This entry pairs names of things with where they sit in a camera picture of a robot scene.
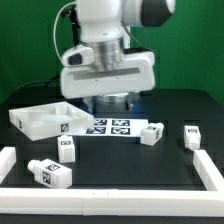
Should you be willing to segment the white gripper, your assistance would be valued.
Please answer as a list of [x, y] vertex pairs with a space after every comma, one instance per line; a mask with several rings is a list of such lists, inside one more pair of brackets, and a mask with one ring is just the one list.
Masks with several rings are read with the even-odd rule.
[[88, 111], [96, 113], [98, 95], [131, 92], [126, 98], [126, 108], [132, 110], [134, 102], [140, 98], [140, 92], [151, 90], [155, 86], [153, 52], [128, 54], [113, 71], [98, 72], [90, 66], [66, 67], [61, 72], [61, 93], [67, 98], [81, 98]]

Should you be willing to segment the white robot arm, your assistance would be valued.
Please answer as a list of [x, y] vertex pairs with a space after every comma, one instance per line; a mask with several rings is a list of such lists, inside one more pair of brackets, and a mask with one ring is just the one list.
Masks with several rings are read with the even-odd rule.
[[131, 26], [159, 27], [175, 0], [77, 0], [81, 43], [64, 52], [61, 93], [67, 99], [151, 90], [155, 54], [124, 49]]

